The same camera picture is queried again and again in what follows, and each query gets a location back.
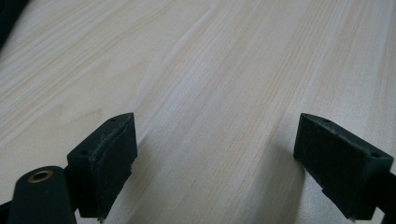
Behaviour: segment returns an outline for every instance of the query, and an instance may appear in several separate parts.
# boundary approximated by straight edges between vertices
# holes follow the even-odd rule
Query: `screw hole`
[[[372,157],[380,158],[381,156],[376,152],[372,152]]]
[[[29,176],[28,181],[32,184],[44,181],[52,176],[51,170],[39,171],[31,176]]]

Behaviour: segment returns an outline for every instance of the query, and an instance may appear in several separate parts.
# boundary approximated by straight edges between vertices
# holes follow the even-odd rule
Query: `wood grain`
[[[396,156],[396,2],[35,0],[0,85],[0,203],[134,111],[106,223],[349,223],[292,158],[298,118]]]

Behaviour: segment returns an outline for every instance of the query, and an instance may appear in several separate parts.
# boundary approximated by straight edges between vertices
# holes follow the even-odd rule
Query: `black clamp jaw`
[[[13,200],[0,205],[0,223],[76,223],[104,220],[137,157],[134,114],[107,120],[67,155],[68,166],[46,166],[23,175]]]
[[[330,120],[302,114],[294,158],[311,174],[346,218],[396,223],[393,158]]]

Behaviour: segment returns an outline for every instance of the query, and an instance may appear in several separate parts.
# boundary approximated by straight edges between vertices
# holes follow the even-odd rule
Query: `black object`
[[[30,0],[0,0],[0,50]]]
[[[330,120],[302,114],[294,158],[345,217],[370,220],[378,206],[388,223],[396,220],[396,178],[387,153]]]
[[[134,114],[109,119],[68,155],[68,166],[42,167],[17,182],[13,201],[0,206],[0,223],[76,223],[107,217],[137,157]]]

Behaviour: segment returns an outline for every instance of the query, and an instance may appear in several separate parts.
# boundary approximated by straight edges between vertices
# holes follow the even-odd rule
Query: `light wood surface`
[[[0,203],[133,111],[106,223],[350,223],[293,159],[298,119],[396,156],[396,2],[34,0],[0,85]]]

